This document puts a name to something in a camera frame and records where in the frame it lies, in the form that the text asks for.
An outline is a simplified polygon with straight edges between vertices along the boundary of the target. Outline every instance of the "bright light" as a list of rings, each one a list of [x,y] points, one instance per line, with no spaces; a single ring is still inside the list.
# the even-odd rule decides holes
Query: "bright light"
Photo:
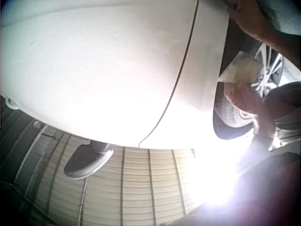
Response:
[[[233,195],[238,177],[236,164],[251,143],[252,131],[231,141],[215,140],[188,162],[190,192],[198,204],[223,205]]]

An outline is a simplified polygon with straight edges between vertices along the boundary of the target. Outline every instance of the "person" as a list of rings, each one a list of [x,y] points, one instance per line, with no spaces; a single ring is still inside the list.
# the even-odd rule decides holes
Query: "person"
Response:
[[[265,42],[300,69],[300,36],[278,31],[256,0],[240,0],[229,14],[245,33]],[[224,94],[235,107],[253,116],[254,137],[237,164],[241,177],[227,204],[202,205],[172,225],[301,225],[301,81],[272,90],[264,100],[241,82],[225,83]],[[287,144],[274,151],[278,154],[269,151],[275,135]]]

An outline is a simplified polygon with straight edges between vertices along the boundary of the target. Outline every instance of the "wheel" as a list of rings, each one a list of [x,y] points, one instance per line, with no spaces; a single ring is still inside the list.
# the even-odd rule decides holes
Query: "wheel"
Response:
[[[254,57],[263,64],[263,70],[251,83],[251,87],[262,98],[265,98],[280,83],[283,71],[283,57],[264,43],[259,46]],[[244,127],[253,121],[251,115],[233,107],[227,100],[223,94],[223,83],[218,85],[214,110],[226,125],[233,128]]]

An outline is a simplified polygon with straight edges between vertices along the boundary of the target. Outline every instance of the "white car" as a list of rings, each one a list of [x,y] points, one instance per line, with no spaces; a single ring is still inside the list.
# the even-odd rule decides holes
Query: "white car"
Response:
[[[45,124],[108,144],[187,149],[219,139],[222,124],[246,133],[252,125],[239,111],[244,121],[231,125],[217,110],[214,129],[225,9],[218,0],[8,1],[1,94]],[[271,53],[254,46],[256,58]],[[281,61],[268,64],[279,71]]]

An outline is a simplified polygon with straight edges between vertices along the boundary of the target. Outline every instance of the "hand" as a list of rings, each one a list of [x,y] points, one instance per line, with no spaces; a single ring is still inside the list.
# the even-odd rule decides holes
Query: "hand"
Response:
[[[225,83],[225,97],[238,109],[253,115],[259,115],[265,109],[259,95],[242,82]]]
[[[226,2],[230,4],[233,0],[226,0]],[[274,27],[262,15],[256,0],[239,0],[237,10],[230,7],[228,11],[238,26],[257,40],[262,41],[274,30]]]

